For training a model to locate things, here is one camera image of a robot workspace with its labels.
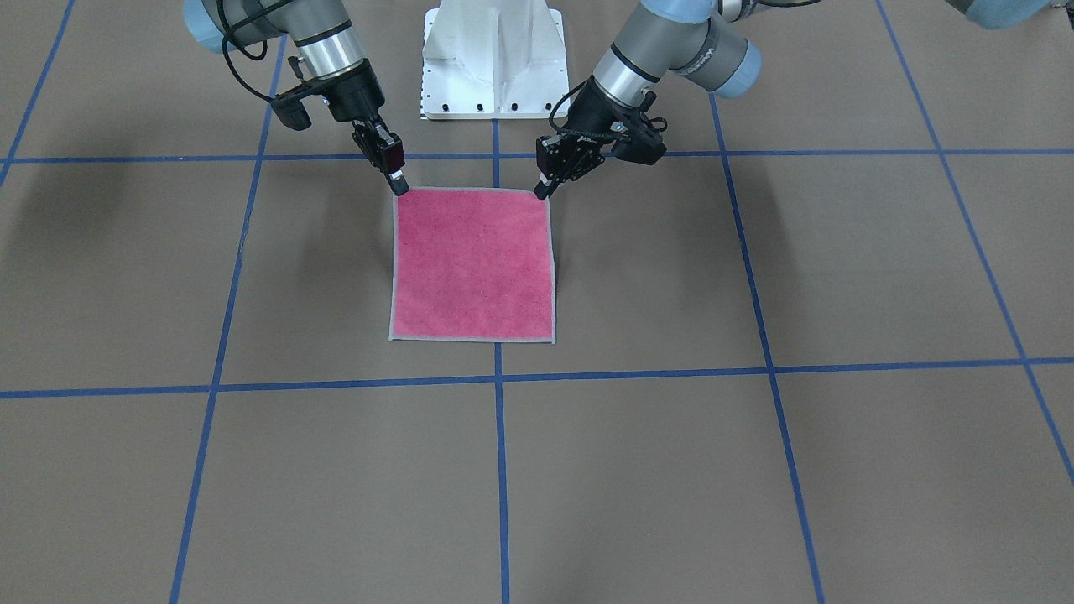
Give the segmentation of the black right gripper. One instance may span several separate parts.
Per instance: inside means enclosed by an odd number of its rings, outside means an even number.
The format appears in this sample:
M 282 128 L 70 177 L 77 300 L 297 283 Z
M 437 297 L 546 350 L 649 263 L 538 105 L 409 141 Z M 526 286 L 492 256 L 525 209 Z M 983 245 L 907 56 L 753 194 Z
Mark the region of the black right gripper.
M 380 107 L 386 99 L 373 67 L 358 64 L 352 71 L 335 77 L 323 96 L 337 123 L 352 123 L 357 145 L 363 152 L 371 152 L 373 166 L 383 173 L 393 195 L 407 195 L 403 141 L 387 129 L 381 118 Z

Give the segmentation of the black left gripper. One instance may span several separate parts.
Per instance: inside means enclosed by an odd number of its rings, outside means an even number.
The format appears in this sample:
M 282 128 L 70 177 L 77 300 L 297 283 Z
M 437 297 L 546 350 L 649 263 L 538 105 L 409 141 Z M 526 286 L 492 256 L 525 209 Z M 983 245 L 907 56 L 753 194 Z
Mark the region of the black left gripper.
M 603 164 L 603 146 L 616 141 L 621 129 L 618 123 L 644 118 L 645 94 L 641 106 L 623 106 L 606 94 L 594 77 L 576 86 L 571 94 L 574 99 L 565 125 L 557 126 L 550 117 L 555 133 L 537 138 L 534 146 L 534 159 L 540 172 L 534 195 L 541 201 L 554 195 L 563 179 L 580 179 Z

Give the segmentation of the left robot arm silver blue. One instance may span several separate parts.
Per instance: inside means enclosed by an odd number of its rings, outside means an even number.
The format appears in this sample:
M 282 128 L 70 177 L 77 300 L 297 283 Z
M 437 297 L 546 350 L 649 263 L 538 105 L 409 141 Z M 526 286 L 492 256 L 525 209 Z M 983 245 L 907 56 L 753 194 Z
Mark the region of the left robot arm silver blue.
M 711 102 L 730 102 L 738 154 L 1071 153 L 1071 3 L 1008 1 L 991 29 L 947 1 L 639 1 L 534 142 L 541 201 L 603 162 L 655 164 L 663 80 L 701 94 L 694 126 L 720 156 Z

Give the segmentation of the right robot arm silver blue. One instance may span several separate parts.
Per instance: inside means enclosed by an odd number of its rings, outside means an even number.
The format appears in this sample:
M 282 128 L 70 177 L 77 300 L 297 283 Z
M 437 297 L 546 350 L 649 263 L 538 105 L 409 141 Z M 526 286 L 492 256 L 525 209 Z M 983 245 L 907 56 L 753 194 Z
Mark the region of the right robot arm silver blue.
M 342 1 L 185 1 L 183 16 L 195 42 L 222 55 L 234 80 L 268 103 L 284 126 L 309 128 L 304 101 L 319 96 L 334 120 L 352 125 L 352 140 L 393 195 L 407 195 L 402 138 L 381 118 L 386 96 Z M 288 62 L 300 83 L 275 96 L 261 94 L 240 76 L 230 51 L 260 61 L 268 40 L 281 37 L 297 51 Z

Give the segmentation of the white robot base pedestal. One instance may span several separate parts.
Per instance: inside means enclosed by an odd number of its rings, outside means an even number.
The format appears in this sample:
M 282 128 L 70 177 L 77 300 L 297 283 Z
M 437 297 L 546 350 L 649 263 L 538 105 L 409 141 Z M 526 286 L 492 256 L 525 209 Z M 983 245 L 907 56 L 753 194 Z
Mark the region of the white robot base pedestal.
M 560 11 L 545 1 L 441 1 L 423 24 L 423 118 L 566 116 L 569 76 Z

